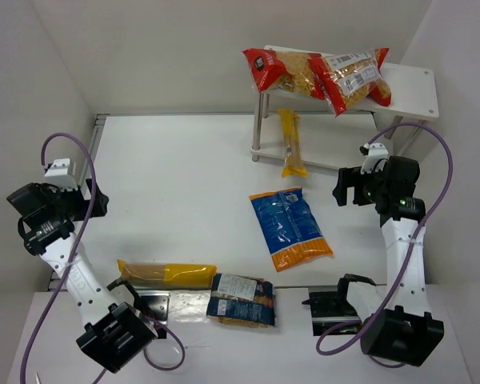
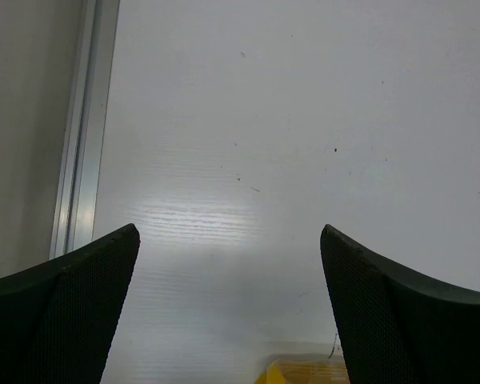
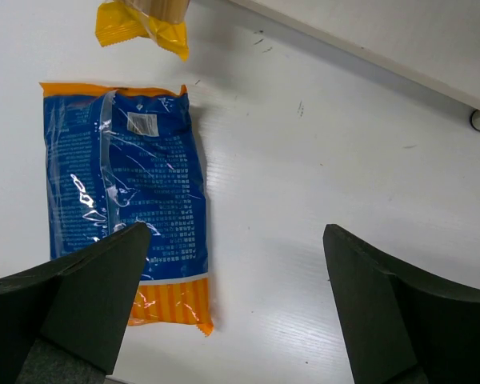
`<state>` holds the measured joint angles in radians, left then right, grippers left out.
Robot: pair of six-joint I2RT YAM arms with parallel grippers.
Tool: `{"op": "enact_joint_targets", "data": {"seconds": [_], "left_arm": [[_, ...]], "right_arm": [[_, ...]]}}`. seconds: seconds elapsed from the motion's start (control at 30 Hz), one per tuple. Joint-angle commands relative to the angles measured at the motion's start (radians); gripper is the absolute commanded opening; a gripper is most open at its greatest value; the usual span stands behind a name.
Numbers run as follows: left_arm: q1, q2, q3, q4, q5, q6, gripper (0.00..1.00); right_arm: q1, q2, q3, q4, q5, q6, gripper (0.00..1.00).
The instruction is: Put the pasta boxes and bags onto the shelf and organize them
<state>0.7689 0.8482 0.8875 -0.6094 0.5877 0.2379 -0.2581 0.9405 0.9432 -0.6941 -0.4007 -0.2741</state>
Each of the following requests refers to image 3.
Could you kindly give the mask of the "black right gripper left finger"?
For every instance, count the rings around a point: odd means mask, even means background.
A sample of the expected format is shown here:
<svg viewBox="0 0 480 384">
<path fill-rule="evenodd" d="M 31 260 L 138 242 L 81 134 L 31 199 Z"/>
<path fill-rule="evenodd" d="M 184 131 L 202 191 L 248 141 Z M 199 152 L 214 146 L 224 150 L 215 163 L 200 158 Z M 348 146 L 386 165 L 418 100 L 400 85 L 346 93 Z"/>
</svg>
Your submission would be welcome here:
<svg viewBox="0 0 480 384">
<path fill-rule="evenodd" d="M 138 222 L 0 278 L 0 383 L 103 383 L 114 371 L 150 239 Z"/>
</svg>

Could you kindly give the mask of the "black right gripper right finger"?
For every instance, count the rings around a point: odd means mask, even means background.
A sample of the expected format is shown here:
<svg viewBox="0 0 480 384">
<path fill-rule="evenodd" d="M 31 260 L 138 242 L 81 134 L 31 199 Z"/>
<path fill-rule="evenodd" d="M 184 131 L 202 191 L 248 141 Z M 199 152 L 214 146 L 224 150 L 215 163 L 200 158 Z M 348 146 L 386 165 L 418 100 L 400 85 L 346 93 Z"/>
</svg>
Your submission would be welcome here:
<svg viewBox="0 0 480 384">
<path fill-rule="evenodd" d="M 329 224 L 327 271 L 356 383 L 480 383 L 480 289 Z"/>
</svg>

